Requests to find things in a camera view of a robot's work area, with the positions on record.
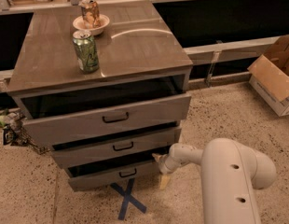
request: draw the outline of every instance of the drawer handle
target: drawer handle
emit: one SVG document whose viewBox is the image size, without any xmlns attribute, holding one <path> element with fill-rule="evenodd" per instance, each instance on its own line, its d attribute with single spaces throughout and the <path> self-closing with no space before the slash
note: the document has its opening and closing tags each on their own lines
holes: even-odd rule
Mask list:
<svg viewBox="0 0 289 224">
<path fill-rule="evenodd" d="M 113 146 L 113 149 L 114 149 L 114 151 L 118 152 L 118 151 L 121 151 L 121 150 L 130 149 L 130 148 L 133 148 L 133 147 L 134 147 L 134 144 L 133 144 L 133 142 L 131 142 L 131 145 L 129 147 L 116 148 L 115 146 Z"/>
<path fill-rule="evenodd" d="M 103 116 L 102 120 L 103 120 L 104 123 L 114 123 L 114 122 L 120 122 L 120 121 L 127 120 L 128 118 L 129 118 L 129 113 L 126 112 L 125 113 L 125 117 L 123 117 L 123 118 L 111 119 L 111 118 Z"/>
<path fill-rule="evenodd" d="M 123 175 L 122 172 L 119 172 L 118 174 L 119 174 L 120 177 L 124 178 L 124 177 L 127 177 L 127 176 L 136 175 L 137 174 L 137 170 L 136 170 L 136 168 L 134 168 L 134 172 L 132 174 L 128 174 L 128 175 Z"/>
</svg>

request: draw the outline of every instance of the floor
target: floor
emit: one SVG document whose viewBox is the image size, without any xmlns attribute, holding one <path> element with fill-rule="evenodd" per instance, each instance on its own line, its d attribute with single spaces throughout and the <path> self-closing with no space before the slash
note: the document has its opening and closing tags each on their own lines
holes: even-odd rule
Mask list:
<svg viewBox="0 0 289 224">
<path fill-rule="evenodd" d="M 289 116 L 277 117 L 248 82 L 211 88 L 191 83 L 189 93 L 181 141 L 204 148 L 226 137 L 270 156 L 278 177 L 268 189 L 255 192 L 260 216 L 265 224 L 289 224 Z M 129 203 L 124 220 L 118 220 L 123 197 L 113 188 L 73 192 L 49 153 L 4 147 L 1 135 L 0 130 L 0 224 L 203 223 L 200 167 L 195 164 L 173 173 L 166 189 L 158 188 L 157 175 L 136 178 L 131 195 L 146 212 Z M 118 184 L 127 187 L 127 182 Z"/>
</svg>

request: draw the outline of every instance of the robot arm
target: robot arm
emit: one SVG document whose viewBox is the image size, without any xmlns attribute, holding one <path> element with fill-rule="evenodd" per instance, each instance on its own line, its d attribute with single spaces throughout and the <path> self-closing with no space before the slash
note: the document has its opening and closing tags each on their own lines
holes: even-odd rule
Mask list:
<svg viewBox="0 0 289 224">
<path fill-rule="evenodd" d="M 204 150 L 172 145 L 169 154 L 154 156 L 163 174 L 185 163 L 201 166 L 205 224 L 260 224 L 253 189 L 265 189 L 276 178 L 273 161 L 234 140 L 218 138 Z"/>
</svg>

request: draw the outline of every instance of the can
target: can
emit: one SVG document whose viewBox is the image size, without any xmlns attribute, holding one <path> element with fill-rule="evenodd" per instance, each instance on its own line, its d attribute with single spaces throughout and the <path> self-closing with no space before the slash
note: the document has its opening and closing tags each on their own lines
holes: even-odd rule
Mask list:
<svg viewBox="0 0 289 224">
<path fill-rule="evenodd" d="M 80 6 L 85 27 L 87 29 L 100 27 L 100 12 L 96 0 L 82 0 Z"/>
<path fill-rule="evenodd" d="M 78 65 L 84 73 L 91 73 L 99 68 L 99 59 L 94 36 L 88 30 L 73 33 Z"/>
</svg>

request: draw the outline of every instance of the bowl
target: bowl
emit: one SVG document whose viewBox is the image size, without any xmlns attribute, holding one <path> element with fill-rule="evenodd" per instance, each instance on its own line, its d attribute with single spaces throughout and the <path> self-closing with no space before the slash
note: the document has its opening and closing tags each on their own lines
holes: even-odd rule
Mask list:
<svg viewBox="0 0 289 224">
<path fill-rule="evenodd" d="M 73 21 L 73 26 L 77 30 L 89 30 L 92 35 L 99 35 L 99 34 L 101 34 L 103 32 L 104 27 L 106 27 L 109 24 L 109 22 L 110 22 L 109 18 L 107 16 L 105 16 L 104 14 L 100 14 L 99 19 L 100 19 L 101 26 L 97 27 L 97 28 L 86 28 L 85 24 L 83 22 L 82 16 L 76 18 Z"/>
</svg>

